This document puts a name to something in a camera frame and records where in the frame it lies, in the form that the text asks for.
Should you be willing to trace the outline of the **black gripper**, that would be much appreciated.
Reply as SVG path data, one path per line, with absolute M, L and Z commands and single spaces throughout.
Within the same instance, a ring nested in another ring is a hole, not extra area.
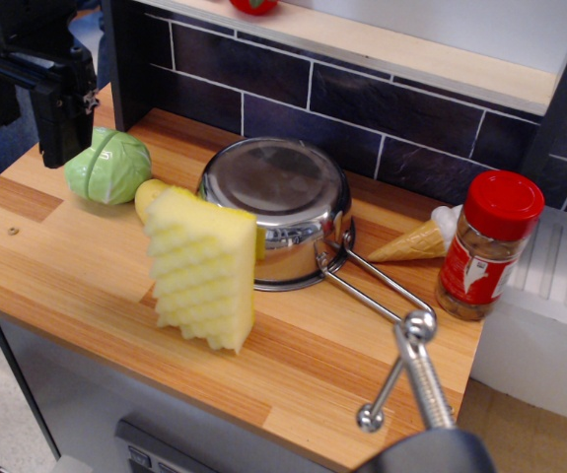
M 90 147 L 97 76 L 69 30 L 74 1 L 0 1 L 0 128 L 20 117 L 15 89 L 29 91 L 39 152 L 50 169 Z

